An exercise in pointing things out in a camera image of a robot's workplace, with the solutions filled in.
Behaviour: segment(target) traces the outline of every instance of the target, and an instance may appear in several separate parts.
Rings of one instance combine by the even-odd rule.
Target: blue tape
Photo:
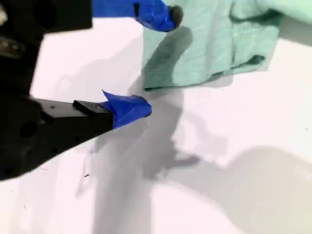
[[[152,113],[151,105],[142,97],[117,96],[105,91],[103,93],[108,101],[99,104],[114,113],[114,129],[147,117]]]

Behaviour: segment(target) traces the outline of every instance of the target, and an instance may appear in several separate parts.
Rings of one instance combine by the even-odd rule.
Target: mint green cloth
[[[145,90],[198,85],[257,70],[274,50],[283,15],[312,23],[312,0],[165,0],[184,10],[170,33],[144,31]]]

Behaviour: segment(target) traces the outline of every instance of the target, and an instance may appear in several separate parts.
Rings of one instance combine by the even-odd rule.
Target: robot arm
[[[131,17],[154,31],[169,32],[180,26],[182,8],[162,0],[92,0],[93,17]]]

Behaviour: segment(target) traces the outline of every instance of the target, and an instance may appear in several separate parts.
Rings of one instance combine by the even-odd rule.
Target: white surface
[[[46,37],[32,94],[140,94],[141,34],[106,19]],[[312,233],[311,42],[288,19],[268,71],[144,94],[149,118],[1,182],[0,233]]]

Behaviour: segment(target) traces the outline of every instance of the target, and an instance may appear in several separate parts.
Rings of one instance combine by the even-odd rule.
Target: folded cloth
[[[312,0],[165,0],[184,10],[168,34],[144,31],[145,90],[198,85],[259,69],[283,15],[312,24]]]

